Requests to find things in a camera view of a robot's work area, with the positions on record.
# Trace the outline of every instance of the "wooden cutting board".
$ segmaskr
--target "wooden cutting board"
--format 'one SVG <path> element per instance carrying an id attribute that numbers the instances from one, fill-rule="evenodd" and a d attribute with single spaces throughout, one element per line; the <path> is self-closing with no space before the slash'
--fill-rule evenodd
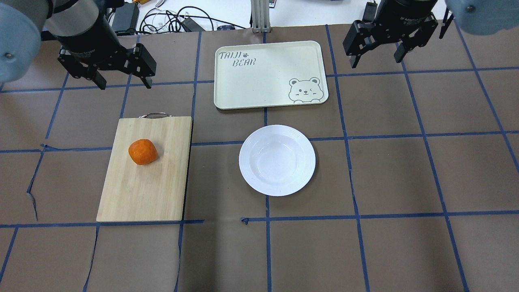
<path id="1" fill-rule="evenodd" d="M 98 222 L 182 220 L 192 124 L 189 116 L 119 120 Z M 139 139 L 157 148 L 154 162 L 130 158 L 128 147 Z"/>

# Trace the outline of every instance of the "orange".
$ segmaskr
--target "orange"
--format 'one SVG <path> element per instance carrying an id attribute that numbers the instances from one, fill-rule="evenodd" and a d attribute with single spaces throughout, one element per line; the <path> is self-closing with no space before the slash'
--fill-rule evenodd
<path id="1" fill-rule="evenodd" d="M 128 148 L 128 153 L 133 162 L 139 165 L 151 163 L 158 156 L 155 145 L 148 139 L 140 139 L 132 143 Z"/>

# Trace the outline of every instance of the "rectangular tray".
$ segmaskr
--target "rectangular tray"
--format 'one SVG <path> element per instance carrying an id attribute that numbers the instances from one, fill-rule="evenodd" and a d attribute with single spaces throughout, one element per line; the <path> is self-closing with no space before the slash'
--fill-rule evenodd
<path id="1" fill-rule="evenodd" d="M 192 119 L 122 118 L 106 172 L 98 222 L 182 220 Z M 150 140 L 158 158 L 137 165 L 128 147 Z"/>
<path id="2" fill-rule="evenodd" d="M 327 99 L 317 42 L 229 46 L 215 53 L 214 105 L 221 110 L 319 104 Z"/>

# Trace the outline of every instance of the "cartoon bear face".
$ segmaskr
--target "cartoon bear face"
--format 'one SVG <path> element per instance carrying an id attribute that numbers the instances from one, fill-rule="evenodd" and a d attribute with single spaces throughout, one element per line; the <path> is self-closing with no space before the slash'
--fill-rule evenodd
<path id="1" fill-rule="evenodd" d="M 318 102 L 324 96 L 319 86 L 321 81 L 316 77 L 301 81 L 293 78 L 290 79 L 289 83 L 291 86 L 289 98 L 294 101 L 294 103 Z"/>

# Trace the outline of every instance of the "metal handle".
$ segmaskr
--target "metal handle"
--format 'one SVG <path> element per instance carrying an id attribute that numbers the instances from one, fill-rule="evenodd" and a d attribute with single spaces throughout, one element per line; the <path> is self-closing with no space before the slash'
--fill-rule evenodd
<path id="1" fill-rule="evenodd" d="M 147 115 L 141 115 L 139 118 L 162 118 L 162 117 L 172 117 L 172 115 L 167 113 L 149 113 Z"/>

